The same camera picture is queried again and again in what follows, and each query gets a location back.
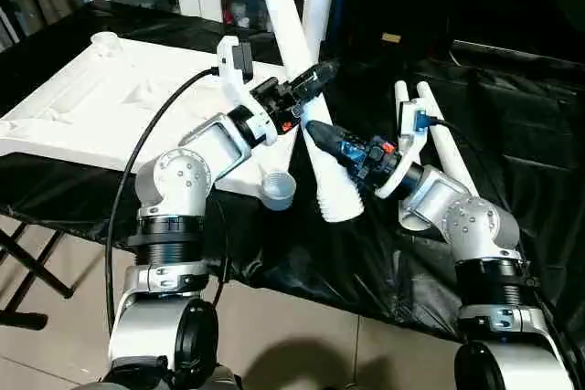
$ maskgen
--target black fabric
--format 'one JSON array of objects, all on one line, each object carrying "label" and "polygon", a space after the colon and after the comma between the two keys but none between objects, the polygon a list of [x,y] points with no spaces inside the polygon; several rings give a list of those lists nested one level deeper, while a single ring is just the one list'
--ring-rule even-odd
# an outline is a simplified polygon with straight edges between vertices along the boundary
[{"label": "black fabric", "polygon": [[[90,35],[121,37],[214,51],[234,28],[199,18],[93,2],[0,55],[6,112],[80,53]],[[254,59],[279,62],[274,40],[250,39]],[[392,84],[427,80],[445,117],[485,152],[496,183],[513,208],[523,244],[535,260],[544,291],[573,338],[585,349],[585,177],[583,90],[518,76],[422,61],[345,60],[326,92],[336,123],[356,134],[394,138]],[[481,168],[461,143],[481,193],[495,200]],[[437,163],[429,146],[425,163]],[[264,209],[254,198],[213,191],[225,211],[236,279],[320,301],[389,323],[460,339],[460,300],[449,249],[433,234],[414,237],[399,228],[396,199],[364,194],[364,215],[326,224],[315,202],[315,181],[301,137],[291,173],[298,189],[292,208]],[[28,222],[104,242],[120,174],[25,154],[0,159],[0,211]],[[115,227],[118,244],[134,232],[138,201],[132,182]],[[204,254],[217,259],[224,229],[215,203],[207,204]]]}]

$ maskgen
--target black tablecloth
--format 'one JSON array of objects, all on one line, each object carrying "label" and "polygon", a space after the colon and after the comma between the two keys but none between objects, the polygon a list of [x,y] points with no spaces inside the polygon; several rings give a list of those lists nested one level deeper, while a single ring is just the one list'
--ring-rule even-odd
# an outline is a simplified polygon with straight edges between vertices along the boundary
[{"label": "black tablecloth", "polygon": [[[120,37],[209,52],[226,33],[248,38],[253,56],[280,61],[270,35],[254,34],[199,18],[93,2],[0,54],[2,113],[79,54],[90,36],[111,30]],[[544,291],[573,338],[585,347],[585,123],[581,85],[421,61],[366,63],[344,60],[326,92],[336,123],[359,135],[390,140],[396,130],[391,85],[405,79],[414,95],[431,84],[446,119],[458,124],[485,152],[485,160],[523,231]],[[462,145],[480,192],[494,194]],[[432,147],[425,163],[436,163]],[[326,224],[315,202],[315,181],[302,138],[291,172],[298,190],[290,210],[269,212],[258,200],[213,191],[224,207],[233,275],[266,287],[327,303],[389,323],[460,339],[449,249],[436,236],[400,230],[396,199],[364,194],[364,215]],[[0,212],[72,235],[103,242],[120,174],[25,154],[0,159]],[[132,234],[138,201],[124,193],[115,225],[117,242]],[[206,249],[218,258],[224,245],[215,203],[208,203]]]}]

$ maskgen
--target white plastic part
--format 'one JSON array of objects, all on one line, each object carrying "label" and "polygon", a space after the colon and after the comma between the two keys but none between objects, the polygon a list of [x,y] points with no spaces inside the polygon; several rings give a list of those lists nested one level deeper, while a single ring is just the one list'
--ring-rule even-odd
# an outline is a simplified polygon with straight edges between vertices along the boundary
[{"label": "white plastic part", "polygon": [[[293,0],[266,0],[282,62],[289,79],[313,65]],[[323,95],[304,106],[303,137],[317,182],[317,201],[325,221],[346,221],[364,211],[359,192],[337,160],[321,151],[304,128],[308,121],[332,123]]]},{"label": "white plastic part", "polygon": [[[396,101],[396,121],[397,125],[400,125],[400,104],[403,102],[409,102],[409,90],[407,88],[406,82],[398,81],[394,84],[394,99]],[[408,139],[406,136],[399,137],[399,151],[404,151],[408,148]],[[414,154],[413,160],[415,163],[420,164],[420,155]],[[425,221],[421,220],[417,216],[410,214],[407,212],[402,203],[399,203],[399,222],[400,225],[406,228],[407,230],[417,231],[420,232],[421,230],[426,230],[427,228],[431,227],[430,224],[426,223]]]},{"label": "white plastic part", "polygon": [[248,121],[248,126],[256,139],[264,136],[264,144],[269,146],[278,139],[276,126],[266,110],[250,95],[244,85],[242,71],[234,67],[233,48],[239,44],[236,36],[225,36],[218,44],[218,66],[221,88],[226,97],[237,102],[254,115]]},{"label": "white plastic part", "polygon": [[[439,119],[443,119],[439,104],[432,94],[431,87],[426,81],[417,84],[419,96],[424,99],[427,108],[427,114]],[[465,162],[459,153],[459,148],[453,139],[451,132],[446,127],[435,125],[431,127],[431,136],[441,160],[443,171],[450,177],[458,180],[463,184],[471,195],[478,196],[477,188],[473,183],[473,178],[465,166]]]},{"label": "white plastic part", "polygon": [[[30,153],[121,171],[147,123],[188,78],[218,64],[215,54],[166,47],[100,33],[93,43],[0,119],[0,155]],[[251,89],[269,77],[286,80],[279,66],[254,62]],[[154,128],[133,171],[178,142],[200,123],[240,102],[218,77],[189,88]],[[288,170],[296,130],[216,181],[216,188],[261,197],[261,166]]]},{"label": "white plastic part", "polygon": [[404,138],[405,146],[399,165],[384,185],[376,189],[375,194],[379,198],[388,198],[396,190],[414,163],[415,157],[420,155],[420,150],[427,143],[427,130],[419,132],[414,128],[416,113],[419,110],[424,108],[417,100],[402,103],[399,137]]},{"label": "white plastic part", "polygon": [[306,35],[307,46],[311,51],[313,62],[319,60],[321,40],[324,37],[327,24],[327,11],[331,0],[309,0],[304,21],[304,34]]}]

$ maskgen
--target black wire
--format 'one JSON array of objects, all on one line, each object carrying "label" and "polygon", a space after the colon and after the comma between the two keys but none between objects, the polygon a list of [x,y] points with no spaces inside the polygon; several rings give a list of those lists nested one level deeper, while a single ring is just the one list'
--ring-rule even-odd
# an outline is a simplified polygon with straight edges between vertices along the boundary
[{"label": "black wire", "polygon": [[494,191],[494,194],[497,198],[498,203],[508,212],[512,212],[512,210],[510,209],[510,205],[508,204],[508,202],[505,200],[505,198],[502,196],[502,194],[500,193],[499,189],[497,188],[497,185],[495,184],[494,179],[492,178],[492,175],[487,167],[487,165],[485,164],[484,158],[482,157],[482,153],[481,150],[477,147],[477,145],[475,145],[470,139],[469,137],[467,137],[467,135],[462,132],[462,130],[455,124],[449,122],[449,121],[445,121],[443,119],[439,119],[439,118],[431,118],[431,125],[442,125],[443,127],[447,127],[450,131],[454,132],[455,134],[457,134],[457,136],[459,136],[465,143],[467,143],[467,145],[469,146],[469,149],[472,150],[473,154],[475,155],[475,158],[477,159],[477,162],[479,163],[479,165],[482,167],[482,171],[485,174],[485,178],[488,181],[488,183],[490,184],[490,186],[492,186],[492,190]]},{"label": "black wire", "polygon": [[113,274],[112,274],[112,242],[113,242],[113,225],[114,220],[116,218],[116,214],[118,212],[118,204],[120,204],[120,199],[122,198],[123,188],[126,185],[126,181],[130,176],[130,172],[136,162],[136,158],[140,153],[140,150],[144,146],[146,139],[154,129],[154,126],[160,121],[163,117],[163,114],[168,110],[168,108],[176,101],[176,99],[181,96],[181,94],[187,90],[191,85],[195,82],[199,81],[203,77],[207,75],[219,75],[218,68],[211,68],[202,70],[201,72],[197,73],[195,76],[188,79],[185,84],[179,87],[175,93],[173,93],[168,100],[163,104],[163,106],[156,112],[152,120],[149,122],[148,126],[144,130],[142,136],[138,140],[136,146],[128,159],[128,163],[124,168],[124,172],[122,174],[122,179],[120,180],[120,184],[118,185],[118,192],[116,193],[116,197],[113,200],[112,205],[112,212],[110,213],[110,224],[108,225],[108,238],[106,240],[106,254],[105,254],[105,281],[106,281],[106,311],[108,313],[108,330],[112,333],[113,323],[115,320],[115,310],[113,304]]},{"label": "black wire", "polygon": [[224,248],[223,248],[223,255],[221,256],[221,274],[218,277],[218,289],[216,290],[216,295],[213,298],[213,307],[217,308],[219,303],[219,298],[221,297],[221,293],[223,292],[224,285],[228,282],[229,277],[229,266],[231,265],[231,260],[229,258],[229,231],[228,231],[228,222],[226,221],[226,216],[223,212],[223,207],[221,207],[221,203],[218,200],[215,200],[218,211],[219,211],[219,218],[221,219],[221,224],[224,229]]}]

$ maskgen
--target beige floor tile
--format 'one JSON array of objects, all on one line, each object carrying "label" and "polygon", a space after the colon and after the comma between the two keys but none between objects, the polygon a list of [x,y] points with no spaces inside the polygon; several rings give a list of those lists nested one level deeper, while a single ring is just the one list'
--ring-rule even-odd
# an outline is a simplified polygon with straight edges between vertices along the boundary
[{"label": "beige floor tile", "polygon": [[[23,239],[35,241],[35,235],[40,239],[50,233],[35,227]],[[132,261],[132,255],[114,251],[117,291],[122,290],[124,269]],[[106,367],[103,247],[65,237],[47,267],[66,285],[79,287],[65,300],[37,279],[19,310],[46,313],[48,325],[40,332],[0,327],[0,355],[75,382],[89,382],[100,377]]]},{"label": "beige floor tile", "polygon": [[[215,282],[206,292],[211,300]],[[352,380],[353,314],[230,282],[218,317],[218,359],[246,390],[341,388]]]},{"label": "beige floor tile", "polygon": [[22,364],[0,358],[0,376],[4,390],[69,390],[77,384]]},{"label": "beige floor tile", "polygon": [[[36,256],[50,234],[32,227],[21,243]],[[1,356],[80,383],[104,373],[108,336],[102,251],[75,237],[59,243],[47,267],[68,285],[83,281],[73,298],[64,300],[37,280],[20,310],[47,313],[48,326],[41,332],[0,327]],[[123,271],[132,256],[116,251],[114,263],[121,291]],[[208,300],[216,285],[210,283]],[[351,380],[356,316],[238,282],[225,288],[218,313],[219,360],[244,377],[247,389],[321,389]]]},{"label": "beige floor tile", "polygon": [[459,344],[361,318],[357,382],[367,390],[453,390]]}]

